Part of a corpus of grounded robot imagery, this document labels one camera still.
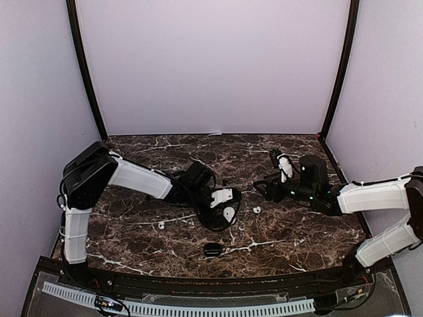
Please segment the white earbud charging case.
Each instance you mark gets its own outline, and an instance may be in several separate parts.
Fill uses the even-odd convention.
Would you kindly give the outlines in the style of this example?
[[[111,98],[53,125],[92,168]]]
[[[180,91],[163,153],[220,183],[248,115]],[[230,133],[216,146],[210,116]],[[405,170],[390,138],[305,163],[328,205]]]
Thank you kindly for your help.
[[[226,207],[223,210],[223,216],[228,223],[232,223],[235,218],[235,209],[233,207]]]

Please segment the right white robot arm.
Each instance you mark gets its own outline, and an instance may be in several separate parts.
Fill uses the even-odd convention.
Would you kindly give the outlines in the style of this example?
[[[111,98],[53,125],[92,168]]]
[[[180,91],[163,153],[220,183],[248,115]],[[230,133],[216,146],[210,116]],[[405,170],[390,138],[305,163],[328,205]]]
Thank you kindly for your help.
[[[279,171],[253,184],[267,201],[278,203],[288,197],[331,217],[384,209],[409,211],[408,217],[352,249],[337,273],[341,285],[352,286],[362,277],[363,268],[422,242],[421,166],[388,180],[331,184],[327,164],[318,156],[302,156],[298,166],[279,149],[270,151],[269,156]]]

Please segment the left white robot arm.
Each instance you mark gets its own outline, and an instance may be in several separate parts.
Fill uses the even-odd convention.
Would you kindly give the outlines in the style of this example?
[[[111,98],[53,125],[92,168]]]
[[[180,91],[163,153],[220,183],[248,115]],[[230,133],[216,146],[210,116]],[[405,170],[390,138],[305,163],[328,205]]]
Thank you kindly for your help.
[[[236,188],[218,189],[215,174],[200,162],[168,173],[126,160],[101,141],[93,143],[63,169],[56,199],[62,210],[59,233],[64,271],[79,288],[93,283],[86,251],[89,219],[107,186],[190,207],[212,232],[223,231],[235,222],[242,199]]]

